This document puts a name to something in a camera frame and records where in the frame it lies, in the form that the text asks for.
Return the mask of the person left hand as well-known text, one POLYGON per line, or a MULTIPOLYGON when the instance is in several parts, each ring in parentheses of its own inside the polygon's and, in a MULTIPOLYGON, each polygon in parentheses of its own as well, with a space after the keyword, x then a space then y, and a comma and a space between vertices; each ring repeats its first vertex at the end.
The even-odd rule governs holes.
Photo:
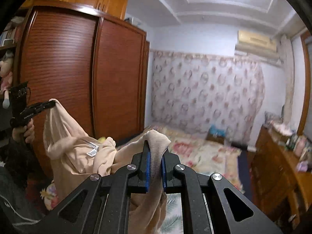
POLYGON ((33 119, 30 119, 28 124, 24 127, 14 128, 12 131, 12 138, 18 143, 24 139, 26 143, 31 144, 35 139, 33 119))

